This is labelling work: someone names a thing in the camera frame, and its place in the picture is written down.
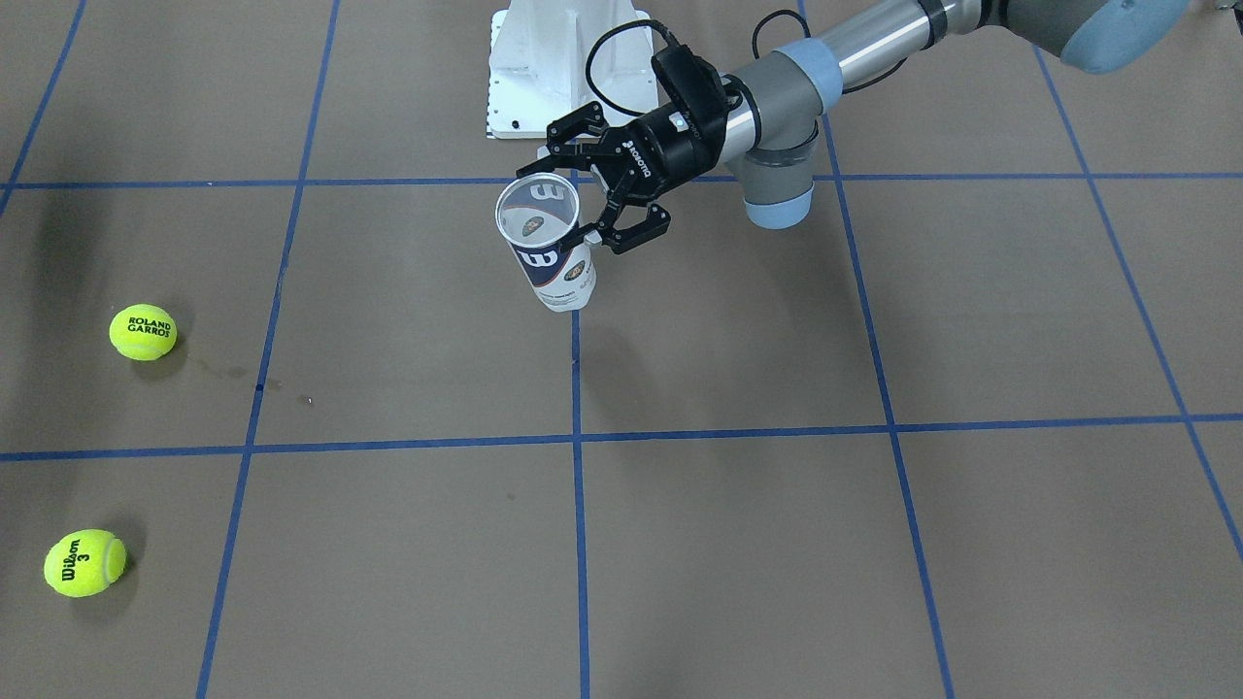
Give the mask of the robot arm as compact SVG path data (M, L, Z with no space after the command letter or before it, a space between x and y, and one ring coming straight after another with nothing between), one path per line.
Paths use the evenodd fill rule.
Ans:
M566 170L599 182L598 216L554 236L557 248L600 243L626 252L663 235L669 214L658 200L676 187L726 168L742 187L758 228L794 226L814 194L808 153L822 119L846 96L883 83L909 61L973 34L1006 32L1083 73L1131 65L1185 17L1185 1L878 1L838 25L802 35L725 71L664 22L640 17L608 29L585 56L585 85L605 44L644 27L663 40L650 58L665 102L625 109L595 92L546 131L539 155L517 178Z

